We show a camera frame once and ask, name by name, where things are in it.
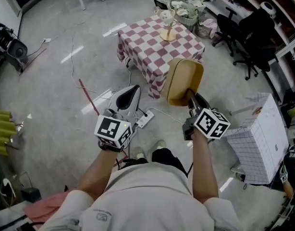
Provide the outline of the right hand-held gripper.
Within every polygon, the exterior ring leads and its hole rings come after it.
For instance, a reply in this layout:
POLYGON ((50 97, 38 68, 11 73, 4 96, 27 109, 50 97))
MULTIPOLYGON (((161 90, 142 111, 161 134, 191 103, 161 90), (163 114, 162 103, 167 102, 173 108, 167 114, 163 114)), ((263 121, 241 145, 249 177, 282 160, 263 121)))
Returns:
POLYGON ((184 140, 191 140, 195 128, 208 139, 220 139, 231 125, 222 113, 210 109, 210 104, 191 89, 187 90, 187 103, 190 117, 182 126, 184 140))

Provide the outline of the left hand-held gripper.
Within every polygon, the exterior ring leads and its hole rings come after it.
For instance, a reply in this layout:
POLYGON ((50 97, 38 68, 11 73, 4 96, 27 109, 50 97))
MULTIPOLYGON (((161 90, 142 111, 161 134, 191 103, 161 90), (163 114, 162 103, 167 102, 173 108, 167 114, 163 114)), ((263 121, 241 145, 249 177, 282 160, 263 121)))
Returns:
POLYGON ((97 120, 94 134, 101 149, 124 149, 134 134, 135 113, 107 108, 97 120))

